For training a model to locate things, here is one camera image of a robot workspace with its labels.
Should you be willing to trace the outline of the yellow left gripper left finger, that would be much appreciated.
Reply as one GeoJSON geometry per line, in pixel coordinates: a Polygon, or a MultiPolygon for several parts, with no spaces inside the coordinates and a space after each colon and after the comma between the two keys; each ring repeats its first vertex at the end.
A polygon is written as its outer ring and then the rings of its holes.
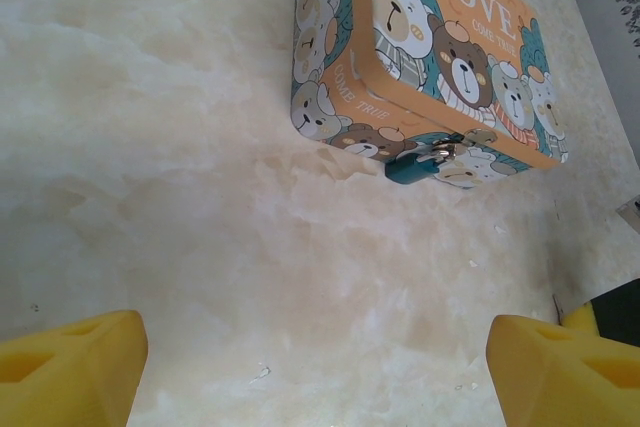
{"type": "Polygon", "coordinates": [[[147,356],[135,310],[4,341],[1,424],[125,426],[147,356]]]}

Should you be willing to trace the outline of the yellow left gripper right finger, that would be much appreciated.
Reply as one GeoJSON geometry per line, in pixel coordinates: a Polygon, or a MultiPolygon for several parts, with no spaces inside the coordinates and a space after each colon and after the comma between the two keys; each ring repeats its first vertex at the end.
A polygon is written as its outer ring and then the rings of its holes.
{"type": "Polygon", "coordinates": [[[499,315],[487,364],[509,426],[636,426],[639,294],[606,292],[560,324],[499,315]]]}

